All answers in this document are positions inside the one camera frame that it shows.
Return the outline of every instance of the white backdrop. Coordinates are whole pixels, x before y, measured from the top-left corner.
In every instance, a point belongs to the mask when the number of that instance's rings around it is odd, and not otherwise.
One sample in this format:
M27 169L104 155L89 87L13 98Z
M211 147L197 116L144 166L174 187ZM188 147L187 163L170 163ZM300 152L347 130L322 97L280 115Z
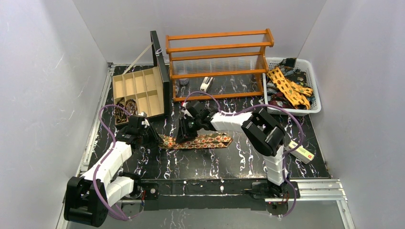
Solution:
M312 62L312 115L358 229L404 228L405 2L329 0L299 57Z
M73 0L108 62L131 63L166 35L269 28L267 57L297 57L326 0ZM139 63L151 63L148 52Z
M71 0L0 5L0 228L52 229L107 62Z

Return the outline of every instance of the white plastic basket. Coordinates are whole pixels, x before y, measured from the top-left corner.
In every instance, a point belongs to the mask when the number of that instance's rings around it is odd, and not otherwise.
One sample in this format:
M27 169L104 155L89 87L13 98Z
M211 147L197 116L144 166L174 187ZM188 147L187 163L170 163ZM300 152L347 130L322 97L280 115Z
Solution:
M266 61L269 65L269 69L273 69L278 63L280 63L284 58L278 58L278 57L270 57L266 58ZM307 84L314 90L314 96L315 96L315 101L312 102L311 104L311 109L310 110L300 110L300 109L285 109L286 111L292 113L295 116L304 116L308 114L314 114L318 113L320 111L320 99L319 99L319 93L318 93L318 88L316 86L315 82L315 74L314 70L312 69L312 65L310 62L302 59L297 59L295 62L295 68L299 68L301 71L307 73ZM267 86L266 86L266 74L263 74L263 88L265 91L265 104L268 104L268 97L267 97ZM276 110L274 108L268 108L268 112L270 114L277 114L277 115L285 115L285 113Z

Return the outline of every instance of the dark patterned fabric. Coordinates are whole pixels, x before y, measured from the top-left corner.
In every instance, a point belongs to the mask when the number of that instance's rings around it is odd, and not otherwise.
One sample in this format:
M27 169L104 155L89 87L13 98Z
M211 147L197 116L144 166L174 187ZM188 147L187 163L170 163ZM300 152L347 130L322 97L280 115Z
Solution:
M205 149L205 148L227 148L233 139L224 133L212 133L200 135L192 141L176 143L175 137L159 135L163 139L162 149Z

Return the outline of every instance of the black marble table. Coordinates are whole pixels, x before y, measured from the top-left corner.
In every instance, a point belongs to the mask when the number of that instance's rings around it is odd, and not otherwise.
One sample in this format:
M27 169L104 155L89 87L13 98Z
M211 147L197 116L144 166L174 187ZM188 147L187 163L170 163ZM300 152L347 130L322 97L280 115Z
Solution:
M135 66L132 71L151 68L152 66ZM122 74L126 66L115 68L114 75ZM241 111L255 104L262 104L263 97L245 97L223 99L219 103L227 112ZM112 85L109 88L106 104L113 103ZM214 101L204 101L206 106L215 108ZM176 136L180 103L172 103L172 113L165 120L153 122L158 134ZM298 128L286 115L273 115L288 134L287 138L298 142ZM103 120L112 130L114 127L113 109L103 113ZM315 155L312 162L305 165L294 156L287 156L287 169L292 178L330 178L323 161L318 142L309 116L298 117L304 130L304 147ZM246 136L242 133L228 132L234 139L228 148L194 149L194 150L150 150L141 147L128 159L121 170L136 173L142 179L212 179L212 178L265 178L266 167L261 154L256 152ZM112 138L101 126L98 129L94 151L91 155L92 166L108 149Z

